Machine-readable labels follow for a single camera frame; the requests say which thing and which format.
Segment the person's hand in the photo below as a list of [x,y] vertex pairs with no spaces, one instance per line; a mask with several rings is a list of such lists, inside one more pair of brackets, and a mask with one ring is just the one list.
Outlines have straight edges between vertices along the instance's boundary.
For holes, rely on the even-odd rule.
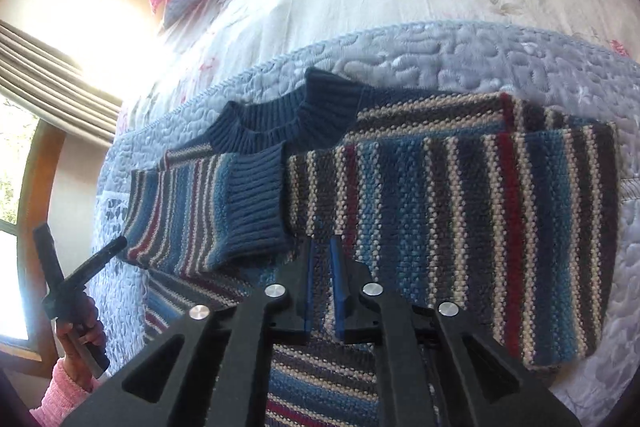
[[[98,320],[98,308],[95,307],[95,301],[85,295],[83,305],[86,306],[86,311],[83,315],[86,317],[84,325],[87,328],[87,332],[80,337],[80,342],[82,344],[91,343],[100,347],[105,346],[107,336],[104,334],[104,326]],[[62,365],[69,378],[90,393],[93,390],[91,370],[84,363],[69,337],[66,336],[72,328],[72,324],[64,323],[60,320],[56,321],[56,336],[65,350],[65,358],[62,361]]]

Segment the striped sweater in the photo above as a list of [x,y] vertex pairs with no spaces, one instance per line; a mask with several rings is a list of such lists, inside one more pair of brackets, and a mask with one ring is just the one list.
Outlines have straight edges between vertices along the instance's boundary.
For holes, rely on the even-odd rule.
[[[220,309],[269,283],[291,237],[335,233],[385,286],[457,302],[530,367],[599,340],[618,220],[608,124],[505,93],[381,90],[310,70],[274,102],[228,105],[132,179],[127,258],[151,269],[147,338],[196,303]],[[321,249],[313,341],[276,348],[269,425],[377,424],[372,356],[334,341],[330,279]]]

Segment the window pane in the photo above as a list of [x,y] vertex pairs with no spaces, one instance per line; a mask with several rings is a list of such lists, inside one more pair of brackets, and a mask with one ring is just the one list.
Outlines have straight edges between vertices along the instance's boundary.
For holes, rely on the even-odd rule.
[[0,95],[0,219],[16,223],[22,175],[38,118]]
[[0,230],[0,335],[27,340],[20,286],[15,235]]

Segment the curtain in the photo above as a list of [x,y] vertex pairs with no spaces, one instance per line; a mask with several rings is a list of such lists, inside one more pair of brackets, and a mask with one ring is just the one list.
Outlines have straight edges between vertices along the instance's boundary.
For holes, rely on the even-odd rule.
[[87,84],[71,58],[3,21],[0,93],[70,134],[113,142],[122,101]]

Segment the ribbed collar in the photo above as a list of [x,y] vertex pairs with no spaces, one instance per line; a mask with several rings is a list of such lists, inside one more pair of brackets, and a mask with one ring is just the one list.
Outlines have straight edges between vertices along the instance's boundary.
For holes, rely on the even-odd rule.
[[305,79],[270,102],[228,102],[207,131],[214,153],[254,154],[282,142],[290,154],[335,146],[355,122],[365,86],[316,68]]

